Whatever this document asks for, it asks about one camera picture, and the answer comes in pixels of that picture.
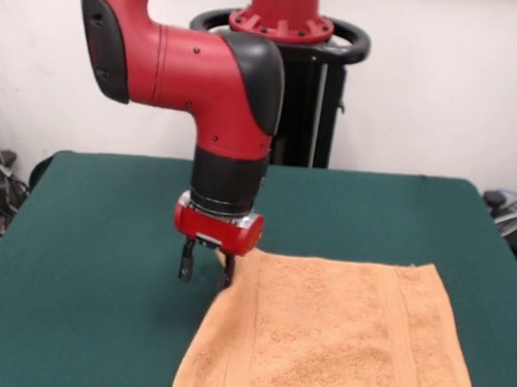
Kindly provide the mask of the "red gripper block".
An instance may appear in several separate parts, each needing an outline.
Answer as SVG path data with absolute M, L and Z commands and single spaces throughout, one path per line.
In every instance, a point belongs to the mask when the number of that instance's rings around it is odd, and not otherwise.
M 264 216 L 256 213 L 239 218 L 222 218 L 205 213 L 191 201 L 189 191 L 185 191 L 176 202 L 174 223 L 177 230 L 188 237 L 183 245 L 179 280 L 191 280 L 195 242 L 201 240 L 226 252 L 223 253 L 224 270 L 218 286 L 221 291 L 232 285 L 235 256 L 242 257 L 252 251 L 259 243 L 265 227 Z

